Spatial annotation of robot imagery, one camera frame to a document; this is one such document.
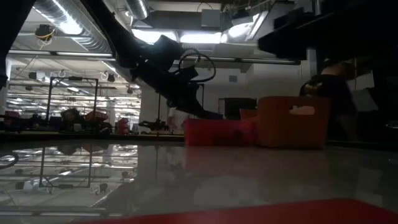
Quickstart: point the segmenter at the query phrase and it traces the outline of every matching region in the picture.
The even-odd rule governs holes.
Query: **red plastic box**
[[[186,146],[254,146],[253,121],[188,119],[184,124]]]

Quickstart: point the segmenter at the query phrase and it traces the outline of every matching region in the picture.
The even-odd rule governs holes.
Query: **person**
[[[188,113],[176,110],[175,108],[170,108],[167,125],[173,131],[183,131],[184,121],[188,118],[190,118]]]
[[[306,82],[300,89],[300,96],[319,96],[331,101],[328,122],[328,138],[337,140],[358,140],[356,107],[346,83],[354,68],[346,62],[327,64],[320,75]]]

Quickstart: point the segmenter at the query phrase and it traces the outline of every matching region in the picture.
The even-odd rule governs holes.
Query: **red object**
[[[108,115],[106,113],[101,113],[99,111],[95,111],[96,115],[96,121],[102,122],[106,119],[108,119]],[[86,114],[85,116],[86,121],[94,121],[94,111],[91,111],[90,113]]]
[[[92,224],[393,224],[398,214],[355,200],[334,199],[260,207],[148,215]]]
[[[184,123],[187,146],[253,146],[256,143],[256,123],[188,119]]]

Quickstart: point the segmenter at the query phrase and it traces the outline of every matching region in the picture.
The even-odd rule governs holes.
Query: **ceiling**
[[[209,1],[200,1],[209,3],[209,5],[213,9],[221,9],[225,7],[225,3],[228,1],[222,0],[209,0]],[[173,11],[171,13],[179,12],[192,12],[199,13],[202,9],[210,8],[207,4],[202,4],[199,1],[195,0],[184,0],[184,1],[148,1],[149,6],[151,8],[151,12],[167,12]],[[233,4],[241,5],[247,4],[250,1],[235,1]],[[107,0],[106,4],[108,8],[115,12],[116,19],[123,23],[125,27],[129,27],[129,18],[126,16],[126,5],[124,0]],[[17,39],[14,42],[13,49],[23,49],[23,50],[48,50],[48,51],[65,51],[65,52],[87,52],[87,50],[82,47],[80,44],[75,42],[73,38],[68,38],[65,34],[57,30],[55,37],[51,40],[51,42],[43,44],[43,42],[39,41],[35,35],[34,31],[40,24],[48,24],[53,26],[53,24],[46,19],[44,16],[39,14],[35,10],[31,10],[28,18],[26,19],[22,29],[20,31],[20,35],[18,35]],[[266,52],[261,52],[257,50],[256,44],[253,43],[234,43],[234,44],[184,44],[184,47],[193,47],[201,51],[202,53],[213,56],[213,57],[232,57],[232,58],[275,58],[273,55],[268,54]],[[128,107],[134,108],[134,110],[139,110],[139,104],[141,103],[141,91],[138,86],[131,84],[130,87],[133,87],[134,93],[127,94],[127,88],[130,84],[129,77],[130,74],[125,70],[120,70],[118,65],[110,65],[105,64],[102,61],[98,60],[86,60],[85,58],[75,58],[74,60],[66,59],[66,58],[35,58],[34,56],[21,56],[21,55],[10,55],[9,58],[12,60],[13,67],[11,71],[11,81],[10,81],[10,89],[9,93],[16,94],[14,95],[16,98],[24,100],[24,104],[28,103],[38,103],[39,105],[46,106],[47,101],[46,98],[49,93],[49,82],[44,79],[41,80],[32,80],[29,78],[30,72],[36,71],[44,71],[45,76],[49,77],[57,77],[59,73],[63,74],[65,72],[65,77],[70,76],[79,76],[85,78],[98,78],[99,79],[99,90],[98,96],[103,97],[104,100],[111,99],[117,101],[118,99],[112,98],[112,96],[125,96],[132,97],[134,100],[134,105],[128,105]],[[249,63],[228,63],[228,62],[216,62],[217,68],[235,68],[240,70],[241,73],[246,72],[250,65]],[[197,67],[209,67],[209,63],[201,63]],[[114,73],[115,81],[108,82],[106,80],[106,75],[104,73]],[[73,83],[68,80],[63,80],[64,83],[67,83],[68,86],[58,86],[58,88],[54,88],[52,90],[53,95],[66,95],[66,96],[77,96],[87,98],[94,95],[95,90],[92,87],[93,82],[81,82],[81,83]],[[32,90],[26,90],[27,85],[32,85]],[[74,87],[78,86],[81,90],[79,93],[68,91],[66,87]],[[20,102],[14,101],[11,103],[8,101],[8,105],[10,108],[14,108],[15,110],[21,110],[21,107],[18,106]],[[73,103],[74,105],[83,106],[83,104],[78,104],[77,102]],[[72,105],[69,101],[60,101],[58,105]],[[45,110],[43,108],[36,108],[41,112]],[[117,113],[121,115],[129,114],[130,112],[119,110]]]

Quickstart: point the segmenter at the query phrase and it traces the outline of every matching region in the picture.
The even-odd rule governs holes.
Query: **black equipment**
[[[179,60],[185,51],[180,44],[166,36],[161,36],[154,45],[144,43],[117,22],[103,1],[81,2],[107,38],[118,64],[129,68],[132,76],[146,82],[180,111],[200,118],[222,119],[222,115],[203,109],[196,98],[199,85],[183,78],[197,76],[192,67],[181,68],[175,73],[168,71],[173,61]],[[203,56],[198,52],[196,55],[198,59]]]

